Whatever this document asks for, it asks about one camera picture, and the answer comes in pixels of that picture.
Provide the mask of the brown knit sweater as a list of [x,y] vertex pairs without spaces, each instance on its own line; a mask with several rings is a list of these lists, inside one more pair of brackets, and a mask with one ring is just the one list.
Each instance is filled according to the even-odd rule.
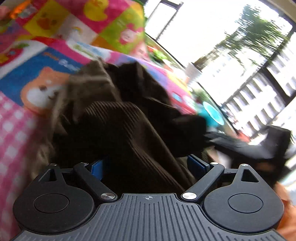
[[47,132],[30,168],[103,162],[116,194],[177,193],[195,183],[184,159],[205,147],[206,120],[182,114],[140,63],[91,61],[54,99]]

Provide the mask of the colourful cartoon blanket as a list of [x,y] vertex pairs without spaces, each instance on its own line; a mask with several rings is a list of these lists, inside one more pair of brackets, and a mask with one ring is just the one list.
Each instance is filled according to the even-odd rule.
[[138,61],[175,108],[197,111],[186,75],[150,61],[136,1],[23,1],[1,25],[1,240],[19,232],[13,203],[29,178],[54,95],[66,77],[97,58]]

